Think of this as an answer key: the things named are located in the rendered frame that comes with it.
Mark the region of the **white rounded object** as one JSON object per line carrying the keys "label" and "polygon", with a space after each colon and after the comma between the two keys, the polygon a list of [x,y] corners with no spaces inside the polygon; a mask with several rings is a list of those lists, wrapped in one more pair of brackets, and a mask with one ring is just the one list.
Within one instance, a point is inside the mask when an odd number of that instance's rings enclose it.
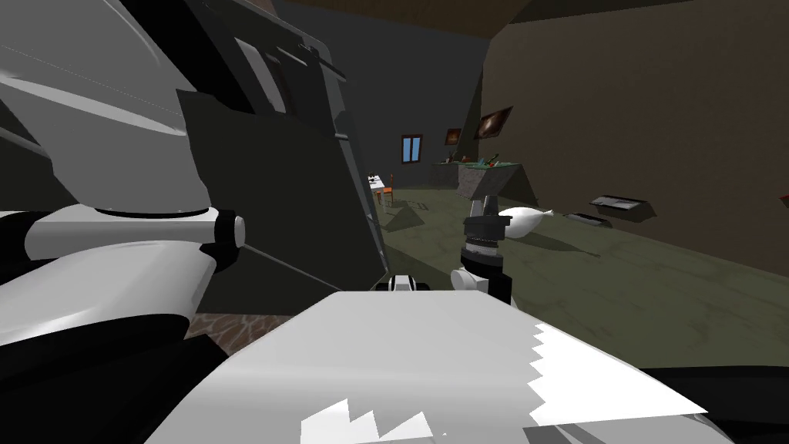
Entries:
{"label": "white rounded object", "polygon": [[499,216],[510,217],[505,227],[505,236],[512,239],[524,237],[534,230],[545,217],[553,217],[552,210],[541,211],[530,207],[513,207],[499,212]]}

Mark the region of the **green-topped table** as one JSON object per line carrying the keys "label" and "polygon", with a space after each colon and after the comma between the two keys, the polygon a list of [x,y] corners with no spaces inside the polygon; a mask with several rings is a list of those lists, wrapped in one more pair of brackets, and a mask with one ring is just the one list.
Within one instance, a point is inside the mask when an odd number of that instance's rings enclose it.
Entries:
{"label": "green-topped table", "polygon": [[469,200],[488,195],[532,205],[538,198],[520,163],[445,162],[431,165],[428,184],[434,188],[453,188]]}

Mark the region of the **large dark framed picture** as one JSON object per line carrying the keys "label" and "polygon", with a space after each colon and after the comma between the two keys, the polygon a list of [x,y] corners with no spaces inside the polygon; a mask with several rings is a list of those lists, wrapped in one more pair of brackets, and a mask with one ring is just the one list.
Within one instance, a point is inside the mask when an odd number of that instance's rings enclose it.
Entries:
{"label": "large dark framed picture", "polygon": [[474,139],[483,140],[497,137],[501,133],[511,112],[512,106],[509,106],[504,109],[496,110],[496,112],[490,113],[487,116],[483,116],[480,119],[478,128],[476,128]]}

